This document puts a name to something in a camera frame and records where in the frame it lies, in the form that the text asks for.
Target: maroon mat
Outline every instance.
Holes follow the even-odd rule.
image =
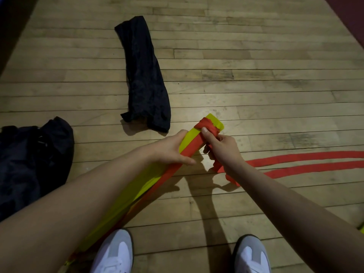
[[[364,0],[326,0],[364,48]]]

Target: wooden floor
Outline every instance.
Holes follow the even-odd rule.
[[[70,179],[162,138],[120,123],[128,90],[113,28],[136,15],[148,23],[169,93],[170,134],[213,113],[247,160],[364,150],[364,51],[324,0],[39,0],[0,78],[0,126],[67,120],[76,140]],[[134,273],[225,272],[247,233],[262,239],[272,272],[310,272],[242,188],[210,172],[206,155],[194,158],[128,223]],[[363,176],[278,181],[358,225]]]

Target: sneaker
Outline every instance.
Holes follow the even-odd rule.
[[[235,273],[271,273],[271,265],[263,243],[256,236],[239,238],[233,252]]]
[[[114,231],[102,243],[90,273],[130,273],[133,265],[133,243],[125,229]]]

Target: black cloth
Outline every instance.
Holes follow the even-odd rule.
[[[168,132],[171,106],[144,17],[122,22],[115,31],[124,47],[129,80],[129,111],[121,117],[126,122],[144,117],[149,128]]]
[[[72,128],[59,117],[41,128],[2,128],[0,221],[66,183],[74,143]]]

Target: yellow strip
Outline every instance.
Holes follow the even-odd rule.
[[[224,125],[212,114],[208,114],[206,118],[210,119],[214,126],[220,129],[220,131],[224,129]],[[181,153],[199,133],[200,130],[192,128],[181,142],[179,152]],[[99,225],[82,241],[77,252],[86,251],[97,242],[99,238],[107,233],[107,231],[110,230],[129,210],[130,205],[157,183],[166,169],[167,165],[152,164],[130,182],[121,192],[110,210],[102,218]]]

